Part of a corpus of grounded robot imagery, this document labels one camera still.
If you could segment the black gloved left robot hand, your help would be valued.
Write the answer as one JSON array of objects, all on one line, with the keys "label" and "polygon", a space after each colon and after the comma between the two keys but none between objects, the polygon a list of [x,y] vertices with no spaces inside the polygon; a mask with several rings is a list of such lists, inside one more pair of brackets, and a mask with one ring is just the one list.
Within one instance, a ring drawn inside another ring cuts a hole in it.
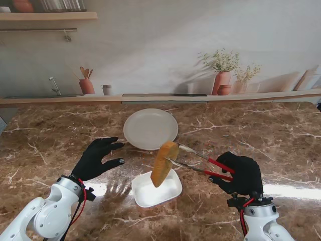
[{"label": "black gloved left robot hand", "polygon": [[88,181],[94,179],[106,171],[125,163],[123,158],[117,158],[102,163],[102,159],[111,153],[124,147],[124,143],[118,142],[118,137],[95,139],[83,152],[80,160],[71,172],[76,179]]}]

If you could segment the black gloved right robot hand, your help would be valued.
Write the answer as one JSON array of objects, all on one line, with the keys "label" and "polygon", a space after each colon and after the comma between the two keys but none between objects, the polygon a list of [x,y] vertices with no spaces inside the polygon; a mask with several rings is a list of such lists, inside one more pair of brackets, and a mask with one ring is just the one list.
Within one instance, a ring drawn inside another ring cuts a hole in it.
[{"label": "black gloved right robot hand", "polygon": [[229,182],[216,176],[209,177],[212,183],[217,184],[227,194],[237,193],[244,196],[251,196],[254,192],[263,194],[261,171],[252,158],[225,152],[217,158],[217,161],[234,170],[231,174],[233,180]]}]

